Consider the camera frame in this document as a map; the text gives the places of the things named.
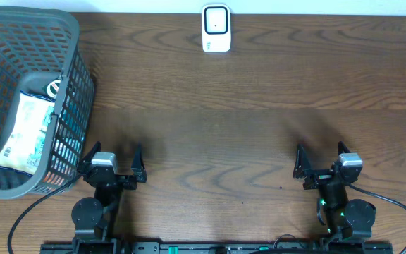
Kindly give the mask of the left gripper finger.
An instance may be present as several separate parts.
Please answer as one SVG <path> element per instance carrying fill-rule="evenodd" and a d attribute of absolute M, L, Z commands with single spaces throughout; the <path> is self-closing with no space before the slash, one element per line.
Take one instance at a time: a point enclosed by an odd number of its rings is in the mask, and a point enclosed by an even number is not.
<path fill-rule="evenodd" d="M 137 144 L 135 147 L 135 154 L 130 168 L 132 170 L 144 170 L 144 162 L 142 158 L 142 146 Z"/>
<path fill-rule="evenodd" d="M 80 160 L 79 166 L 86 167 L 92 163 L 93 157 L 101 151 L 101 143 L 97 141 L 92 149 Z"/>

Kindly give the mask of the cream snack bag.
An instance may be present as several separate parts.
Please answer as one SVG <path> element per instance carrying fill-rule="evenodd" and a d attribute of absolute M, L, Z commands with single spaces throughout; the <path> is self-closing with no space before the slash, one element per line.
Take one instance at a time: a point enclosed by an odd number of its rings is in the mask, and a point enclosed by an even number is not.
<path fill-rule="evenodd" d="M 14 126 L 0 151 L 1 169 L 37 171 L 53 110 L 53 100 L 21 92 Z"/>

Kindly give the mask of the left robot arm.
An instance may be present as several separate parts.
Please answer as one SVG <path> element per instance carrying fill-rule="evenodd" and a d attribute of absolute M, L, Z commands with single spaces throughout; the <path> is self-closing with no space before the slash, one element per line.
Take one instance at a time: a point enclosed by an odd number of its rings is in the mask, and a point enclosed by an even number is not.
<path fill-rule="evenodd" d="M 114 236 L 119 205 L 123 192 L 133 191 L 147 181 L 142 148 L 135 149 L 132 174 L 119 174 L 116 155 L 101 151 L 101 143 L 94 147 L 78 164 L 78 173 L 94 188 L 92 197 L 74 205 L 71 219 L 75 225 L 73 253 L 130 253 L 130 244 Z"/>

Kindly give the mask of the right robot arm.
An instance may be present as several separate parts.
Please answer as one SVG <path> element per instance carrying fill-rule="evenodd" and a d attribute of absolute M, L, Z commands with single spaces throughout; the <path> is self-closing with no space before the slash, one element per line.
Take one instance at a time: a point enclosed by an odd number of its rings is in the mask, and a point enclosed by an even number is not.
<path fill-rule="evenodd" d="M 365 240 L 372 235 L 376 208 L 361 199 L 349 199 L 346 187 L 354 183 L 363 168 L 360 156 L 343 142 L 338 143 L 338 157 L 328 169 L 313 169 L 302 145 L 297 146 L 294 179 L 303 179 L 305 190 L 317 189 L 317 216 L 335 240 Z"/>

